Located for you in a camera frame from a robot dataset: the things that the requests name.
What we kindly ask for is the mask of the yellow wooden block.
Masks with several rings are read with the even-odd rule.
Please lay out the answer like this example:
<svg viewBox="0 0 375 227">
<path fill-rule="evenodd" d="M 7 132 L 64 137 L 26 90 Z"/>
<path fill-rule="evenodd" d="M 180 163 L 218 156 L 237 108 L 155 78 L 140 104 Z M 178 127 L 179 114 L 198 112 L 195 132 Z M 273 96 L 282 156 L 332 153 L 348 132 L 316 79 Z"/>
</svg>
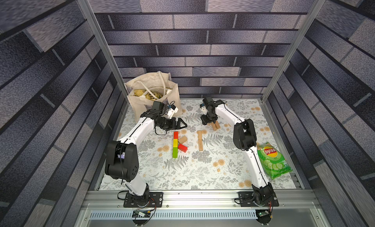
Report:
<svg viewBox="0 0 375 227">
<path fill-rule="evenodd" d="M 173 140 L 173 148 L 178 148 L 178 140 L 177 139 Z"/>
</svg>

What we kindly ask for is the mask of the natural block numbered 49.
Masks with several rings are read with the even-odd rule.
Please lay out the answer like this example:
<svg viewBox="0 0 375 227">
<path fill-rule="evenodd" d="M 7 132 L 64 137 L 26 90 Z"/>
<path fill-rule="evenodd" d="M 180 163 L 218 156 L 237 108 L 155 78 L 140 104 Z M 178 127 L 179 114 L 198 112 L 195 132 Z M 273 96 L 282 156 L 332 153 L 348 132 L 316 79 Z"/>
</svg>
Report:
<svg viewBox="0 0 375 227">
<path fill-rule="evenodd" d="M 212 129 L 213 129 L 214 131 L 216 131 L 216 130 L 217 130 L 217 126 L 216 126 L 216 124 L 215 124 L 215 123 L 211 123 L 211 127 L 212 127 Z"/>
</svg>

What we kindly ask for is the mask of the green wooden block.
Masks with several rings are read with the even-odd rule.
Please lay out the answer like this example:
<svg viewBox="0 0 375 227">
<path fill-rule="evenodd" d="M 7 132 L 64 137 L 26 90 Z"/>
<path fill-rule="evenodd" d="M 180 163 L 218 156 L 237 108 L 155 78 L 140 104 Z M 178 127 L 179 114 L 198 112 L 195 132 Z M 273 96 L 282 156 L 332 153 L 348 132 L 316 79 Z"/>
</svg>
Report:
<svg viewBox="0 0 375 227">
<path fill-rule="evenodd" d="M 178 147 L 173 147 L 172 149 L 172 157 L 178 158 Z"/>
</svg>

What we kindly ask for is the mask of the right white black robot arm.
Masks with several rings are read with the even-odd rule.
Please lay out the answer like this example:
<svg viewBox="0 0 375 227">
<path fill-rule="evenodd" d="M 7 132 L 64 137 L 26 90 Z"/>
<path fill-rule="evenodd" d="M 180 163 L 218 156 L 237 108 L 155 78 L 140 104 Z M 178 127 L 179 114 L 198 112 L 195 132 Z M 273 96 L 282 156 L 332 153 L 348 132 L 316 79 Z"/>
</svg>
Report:
<svg viewBox="0 0 375 227">
<path fill-rule="evenodd" d="M 215 123 L 221 117 L 233 126 L 233 143 L 242 151 L 251 176 L 252 200 L 259 207 L 268 205 L 273 207 L 277 198 L 257 154 L 254 122 L 234 113 L 226 106 L 225 101 L 214 100 L 212 97 L 204 98 L 200 108 L 204 113 L 201 116 L 202 124 Z"/>
</svg>

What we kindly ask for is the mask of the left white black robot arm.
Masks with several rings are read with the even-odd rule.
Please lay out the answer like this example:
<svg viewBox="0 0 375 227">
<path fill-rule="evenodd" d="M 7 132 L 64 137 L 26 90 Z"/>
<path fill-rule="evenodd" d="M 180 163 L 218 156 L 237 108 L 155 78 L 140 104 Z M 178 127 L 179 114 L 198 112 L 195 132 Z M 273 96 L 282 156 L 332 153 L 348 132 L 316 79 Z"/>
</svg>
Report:
<svg viewBox="0 0 375 227">
<path fill-rule="evenodd" d="M 171 103 L 153 102 L 151 109 L 141 114 L 136 126 L 119 141 L 111 141 L 106 147 L 104 172 L 113 179 L 120 179 L 128 188 L 128 195 L 136 201 L 149 200 L 149 186 L 137 175 L 139 158 L 137 147 L 157 127 L 168 132 L 187 127 L 184 121 L 173 117 L 179 110 Z"/>
</svg>

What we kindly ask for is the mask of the natural block with engraved numbers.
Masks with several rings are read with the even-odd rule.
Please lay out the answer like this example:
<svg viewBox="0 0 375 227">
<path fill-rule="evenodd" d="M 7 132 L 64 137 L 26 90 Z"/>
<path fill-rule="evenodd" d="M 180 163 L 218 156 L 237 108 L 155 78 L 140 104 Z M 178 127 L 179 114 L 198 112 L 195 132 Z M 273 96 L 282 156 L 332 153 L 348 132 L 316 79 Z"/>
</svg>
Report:
<svg viewBox="0 0 375 227">
<path fill-rule="evenodd" d="M 203 141 L 202 140 L 198 140 L 198 147 L 199 147 L 200 151 L 203 151 Z"/>
</svg>

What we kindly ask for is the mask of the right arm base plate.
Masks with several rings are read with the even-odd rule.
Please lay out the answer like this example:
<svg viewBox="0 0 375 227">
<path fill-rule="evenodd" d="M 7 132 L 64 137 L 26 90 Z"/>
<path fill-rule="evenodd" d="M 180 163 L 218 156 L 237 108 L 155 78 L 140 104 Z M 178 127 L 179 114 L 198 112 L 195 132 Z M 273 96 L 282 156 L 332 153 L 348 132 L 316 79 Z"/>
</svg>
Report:
<svg viewBox="0 0 375 227">
<path fill-rule="evenodd" d="M 279 202 L 275 193 L 272 194 L 254 194 L 253 191 L 238 192 L 238 197 L 234 202 L 241 207 L 278 207 Z"/>
</svg>

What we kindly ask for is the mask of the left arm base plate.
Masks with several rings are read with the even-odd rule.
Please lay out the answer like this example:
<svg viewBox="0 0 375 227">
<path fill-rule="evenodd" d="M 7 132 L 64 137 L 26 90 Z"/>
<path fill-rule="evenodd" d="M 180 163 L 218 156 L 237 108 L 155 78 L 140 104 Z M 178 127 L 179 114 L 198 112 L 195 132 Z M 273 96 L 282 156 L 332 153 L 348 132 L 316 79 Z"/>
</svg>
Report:
<svg viewBox="0 0 375 227">
<path fill-rule="evenodd" d="M 123 207 L 162 207 L 163 196 L 163 192 L 146 192 L 143 196 L 136 196 L 128 192 L 125 196 Z"/>
</svg>

